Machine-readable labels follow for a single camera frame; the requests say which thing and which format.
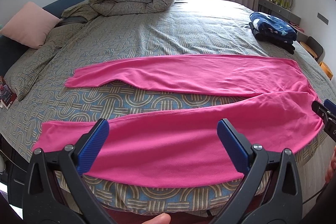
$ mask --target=pink garment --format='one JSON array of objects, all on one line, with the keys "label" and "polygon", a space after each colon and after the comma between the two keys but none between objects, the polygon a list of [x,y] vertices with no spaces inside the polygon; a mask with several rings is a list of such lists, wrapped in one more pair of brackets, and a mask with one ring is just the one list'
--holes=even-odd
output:
[{"label": "pink garment", "polygon": [[[174,55],[117,60],[80,68],[66,86],[120,79],[147,90],[251,98],[227,105],[131,114],[109,120],[110,135],[88,175],[146,187],[196,187],[242,177],[216,133],[228,118],[251,143],[294,153],[322,128],[318,100],[298,64],[237,55]],[[34,148],[74,144],[95,122],[50,121]]]}]

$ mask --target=cable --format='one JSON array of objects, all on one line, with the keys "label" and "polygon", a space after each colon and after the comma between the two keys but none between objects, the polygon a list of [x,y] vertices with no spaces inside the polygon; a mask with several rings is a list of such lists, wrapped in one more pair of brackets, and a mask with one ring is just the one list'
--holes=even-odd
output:
[{"label": "cable", "polygon": [[12,164],[14,164],[17,168],[20,168],[23,172],[27,173],[26,170],[23,170],[20,166],[18,166],[17,164],[15,164],[9,157],[7,157],[7,155],[6,155],[1,149],[0,149],[0,152],[3,153],[3,155],[4,155],[6,158],[8,158],[8,160],[9,160]]},{"label": "cable", "polygon": [[325,190],[326,187],[327,187],[327,184],[325,186],[323,186],[323,188],[321,190],[319,190],[315,195],[313,195],[312,197],[308,198],[304,203],[302,203],[302,205],[306,204],[308,201],[311,201],[318,194],[322,193]]}]

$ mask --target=blue gripper pad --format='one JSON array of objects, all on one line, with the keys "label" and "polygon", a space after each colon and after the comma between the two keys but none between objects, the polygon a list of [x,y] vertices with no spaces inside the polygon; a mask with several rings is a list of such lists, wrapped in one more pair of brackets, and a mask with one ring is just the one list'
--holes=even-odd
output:
[{"label": "blue gripper pad", "polygon": [[247,175],[250,171],[249,155],[223,120],[218,122],[217,135],[236,170]]},{"label": "blue gripper pad", "polygon": [[109,123],[104,120],[87,140],[85,146],[77,157],[78,161],[76,168],[80,176],[90,171],[93,162],[97,158],[100,149],[109,135],[109,131]]},{"label": "blue gripper pad", "polygon": [[336,105],[332,103],[330,100],[324,101],[324,106],[329,109],[329,111],[336,116]]}]

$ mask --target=screw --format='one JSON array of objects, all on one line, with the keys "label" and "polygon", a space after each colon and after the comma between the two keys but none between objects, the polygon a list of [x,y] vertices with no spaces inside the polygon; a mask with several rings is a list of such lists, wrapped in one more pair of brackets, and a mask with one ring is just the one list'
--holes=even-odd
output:
[{"label": "screw", "polygon": [[69,152],[71,150],[73,150],[74,146],[72,144],[67,144],[65,147],[64,147],[64,150]]},{"label": "screw", "polygon": [[261,144],[254,144],[253,148],[257,151],[260,151],[261,149],[263,149],[263,146]]},{"label": "screw", "polygon": [[39,153],[41,153],[42,152],[42,149],[41,148],[36,148],[35,150],[34,150],[34,154],[35,155],[38,155]]},{"label": "screw", "polygon": [[286,148],[286,149],[285,149],[285,153],[286,153],[287,155],[291,155],[291,154],[292,154],[292,151],[291,151],[290,149]]}]

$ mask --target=patterned duvet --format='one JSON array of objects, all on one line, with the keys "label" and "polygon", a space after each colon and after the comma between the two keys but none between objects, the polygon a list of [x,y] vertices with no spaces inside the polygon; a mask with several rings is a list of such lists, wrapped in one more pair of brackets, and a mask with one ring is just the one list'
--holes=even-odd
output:
[{"label": "patterned duvet", "polygon": [[[99,16],[82,28],[65,28],[57,32],[63,40],[53,57],[41,66],[31,88],[22,101],[0,110],[0,132],[27,160],[31,147],[41,132],[41,123],[49,120],[96,121],[122,115],[156,110],[199,108],[243,100],[239,97],[218,97],[173,94],[136,89],[121,81],[98,88],[64,87],[74,69],[90,64],[123,58],[173,54],[248,54],[294,59],[300,65],[321,100],[336,101],[336,90],[315,60],[297,43],[292,56],[284,49],[257,42],[248,28],[251,10],[223,0],[177,0],[165,12],[122,16]],[[23,64],[35,56],[28,50],[8,71],[21,83],[29,78]],[[296,156],[300,166],[313,156],[324,140],[319,133]],[[95,196],[106,208],[138,214],[159,212],[190,212],[204,215],[216,213],[236,189],[239,181],[196,188],[146,188],[84,177]],[[68,189],[61,174],[61,187]],[[266,183],[264,178],[259,192]]]}]

